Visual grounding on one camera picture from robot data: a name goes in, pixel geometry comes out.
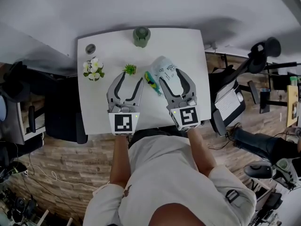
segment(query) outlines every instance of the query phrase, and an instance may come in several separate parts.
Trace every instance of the black office chair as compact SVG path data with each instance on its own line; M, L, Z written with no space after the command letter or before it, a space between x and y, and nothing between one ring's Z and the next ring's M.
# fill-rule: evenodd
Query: black office chair
M54 138L87 142L79 103L77 77L55 79L47 73L28 69L22 62L12 66L4 76L6 81L1 88L7 99L13 102L26 100L30 93L45 96L45 106L28 111L29 131L36 132L35 119L45 114L46 133Z
M245 100L240 102L240 106L225 120L222 119L220 111L215 106L215 100L218 92L225 88L230 83L233 86L229 89L235 89L235 93L241 93L241 90L251 92L253 100L256 104L259 103L259 97L256 87L252 81L247 86L241 86L236 81L237 77L243 73L249 72L256 74L261 72L267 63L267 57L278 57L281 53L281 46L277 39L269 38L266 41L255 44L248 54L248 59L240 65L236 70L232 66L228 66L220 73L209 74L209 86L211 96L211 125L215 132L223 136L227 133L226 126L228 126L234 119L236 119L246 108Z

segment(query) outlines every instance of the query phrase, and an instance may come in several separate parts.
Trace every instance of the small succulent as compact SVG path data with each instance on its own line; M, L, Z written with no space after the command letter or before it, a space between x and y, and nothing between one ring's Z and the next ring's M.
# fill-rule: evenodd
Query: small succulent
M136 65L126 65L125 69L123 71L125 71L126 73L128 73L129 75L132 74L136 74L136 70L137 70L137 66Z
M98 81L100 77L104 77L102 72L103 66L99 66L99 59L94 57L91 60L87 60L84 64L83 74L91 81Z

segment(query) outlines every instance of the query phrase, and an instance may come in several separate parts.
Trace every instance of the wooden floor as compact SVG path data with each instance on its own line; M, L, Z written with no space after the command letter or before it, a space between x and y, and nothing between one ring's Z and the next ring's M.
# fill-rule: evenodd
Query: wooden floor
M214 67L224 67L224 61L219 55L207 54L206 58L209 73ZM244 59L228 57L228 64L233 64L234 67L237 67L242 61ZM239 77L238 82L247 85L249 80L255 82L258 90L268 86L267 76L261 74L246 73ZM247 92L243 92L243 94L246 110L237 121L242 122L245 130L273 136L285 130L286 107L271 106L269 113L259 114L259 105L254 105L251 94ZM278 100L278 98L277 92L273 91L271 99ZM214 133L210 123L200 127L200 130L209 147L218 149L227 143L225 137L219 137ZM111 134L90 136L89 141L84 145L45 136L45 145L31 153L30 158L34 165L40 166L50 177L53 177L51 173L54 171L60 180L100 187L109 179L113 144L114 136ZM243 166L253 160L260 159L233 147L232 142L228 143L222 150L212 150L212 152L218 163L225 163L230 171L244 183L249 179L242 171ZM25 165L29 165L28 155L20 157L19 160ZM79 217L84 218L87 204L92 198L93 188L53 181L37 167L34 167L34 171L32 167L28 169L30 174L28 177L22 175L10 177L8 185L13 191L27 198L29 197L28 191L30 191L38 201L40 208L48 209L51 213L56 212L63 218L73 217L77 221Z

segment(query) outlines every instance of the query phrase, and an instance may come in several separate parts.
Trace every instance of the white t-shirt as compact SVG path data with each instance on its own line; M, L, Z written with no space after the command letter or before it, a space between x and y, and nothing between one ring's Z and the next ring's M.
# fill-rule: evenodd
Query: white t-shirt
M246 226L254 214L254 192L223 165L209 178L199 173L186 138L145 137L132 145L129 158L126 188L108 184L95 191L83 226L147 226L168 203L187 207L206 226ZM230 203L225 195L232 189L239 197Z

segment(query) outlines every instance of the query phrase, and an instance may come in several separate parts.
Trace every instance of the shoe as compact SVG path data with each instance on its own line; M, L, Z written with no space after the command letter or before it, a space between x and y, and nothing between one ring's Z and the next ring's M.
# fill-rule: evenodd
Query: shoe
M234 125L234 127L231 129L231 130L229 130L229 136L230 137L233 137L232 135L233 135L233 133L234 133L234 131L236 130L236 129L242 129L243 128L243 126L242 126L242 124L239 122L239 123L236 123L235 125Z

